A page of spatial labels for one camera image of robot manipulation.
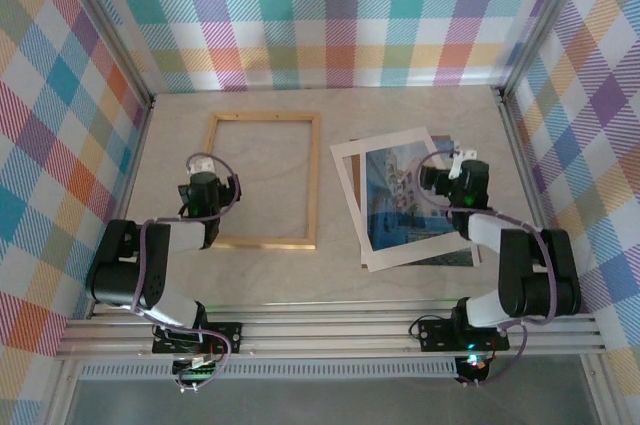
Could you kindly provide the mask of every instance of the colorful plaid pattern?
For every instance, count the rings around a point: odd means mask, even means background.
[[[30,424],[143,109],[78,0],[0,11],[0,424]]]
[[[569,0],[518,90],[546,214],[640,423],[640,0]]]
[[[488,83],[522,2],[105,0],[171,92]]]

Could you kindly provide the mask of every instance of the aluminum rail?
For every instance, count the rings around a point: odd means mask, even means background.
[[[422,353],[408,334],[419,316],[449,316],[451,301],[331,302],[217,307],[210,321],[242,322],[242,346],[232,358],[400,358],[459,356],[460,352]],[[560,317],[540,327],[529,325],[527,355],[594,354],[604,343],[594,318]],[[509,332],[514,355],[522,332]],[[72,320],[58,358],[168,358],[152,355],[151,326],[124,310],[97,305],[89,320]],[[175,358],[187,355],[177,354]]]

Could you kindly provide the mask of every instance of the metal vent grille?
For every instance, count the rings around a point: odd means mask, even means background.
[[[80,380],[154,380],[171,376],[164,360],[86,362]],[[341,359],[341,360],[233,360],[220,378],[452,378],[453,358]]]

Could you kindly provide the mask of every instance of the marble surface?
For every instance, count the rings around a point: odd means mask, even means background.
[[[302,110],[322,114],[316,250],[221,250],[172,254],[172,287],[207,305],[270,302],[443,299],[495,288],[497,260],[480,267],[405,266],[370,273],[329,146],[417,126],[474,147],[491,166],[490,204],[530,219],[524,191],[488,87],[344,89],[160,95],[128,216],[175,215],[185,158],[201,151],[214,111]],[[245,195],[221,233],[303,233],[310,129],[305,124],[225,123],[214,152],[240,176]]]

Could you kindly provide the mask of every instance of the black cable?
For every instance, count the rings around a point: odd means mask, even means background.
[[[409,335],[411,335],[416,340],[420,340],[420,337],[418,337],[418,336],[413,334],[413,327],[415,327],[420,320],[422,320],[423,318],[427,318],[427,317],[437,318],[438,320],[446,320],[446,318],[440,317],[438,315],[433,315],[433,314],[426,314],[426,315],[422,315],[421,317],[416,318],[415,321],[409,327]]]

